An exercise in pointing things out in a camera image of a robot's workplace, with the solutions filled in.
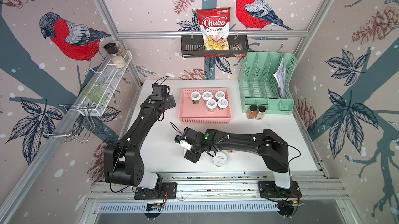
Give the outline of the white yogurt bottle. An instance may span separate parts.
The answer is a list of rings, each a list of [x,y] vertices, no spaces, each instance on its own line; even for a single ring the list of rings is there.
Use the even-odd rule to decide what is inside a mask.
[[[229,106],[229,102],[226,98],[220,98],[217,101],[217,105],[219,110],[224,110]]]
[[[225,92],[223,92],[223,91],[217,91],[217,92],[215,93],[215,98],[216,98],[217,101],[218,101],[219,99],[225,98]]]
[[[213,94],[209,91],[205,91],[202,94],[202,98],[205,102],[207,102],[208,100],[213,99]]]

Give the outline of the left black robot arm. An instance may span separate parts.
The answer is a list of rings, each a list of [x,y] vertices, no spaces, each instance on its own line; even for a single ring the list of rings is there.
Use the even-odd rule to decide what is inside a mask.
[[[152,84],[152,94],[140,105],[130,129],[117,144],[107,145],[103,153],[105,182],[161,191],[161,176],[145,170],[140,150],[152,126],[176,106],[169,93],[169,86]]]

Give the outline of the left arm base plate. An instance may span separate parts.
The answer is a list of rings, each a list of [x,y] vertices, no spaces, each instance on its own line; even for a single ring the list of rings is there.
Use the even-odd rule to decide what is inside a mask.
[[[155,189],[137,188],[135,200],[174,200],[177,193],[177,183],[162,182]]]

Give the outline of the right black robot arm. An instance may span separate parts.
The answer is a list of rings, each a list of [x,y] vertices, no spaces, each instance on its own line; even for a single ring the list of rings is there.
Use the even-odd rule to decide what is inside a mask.
[[[273,130],[235,134],[208,129],[202,133],[187,127],[175,137],[175,143],[187,150],[185,158],[192,163],[198,162],[202,153],[211,151],[234,150],[256,154],[262,157],[266,167],[273,172],[275,187],[287,191],[291,189],[289,145]]]

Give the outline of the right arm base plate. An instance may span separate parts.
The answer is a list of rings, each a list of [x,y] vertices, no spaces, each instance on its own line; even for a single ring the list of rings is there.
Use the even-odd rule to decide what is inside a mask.
[[[264,199],[288,199],[302,197],[298,182],[293,180],[291,180],[291,187],[289,189],[279,188],[272,181],[259,181],[258,189],[260,197]]]

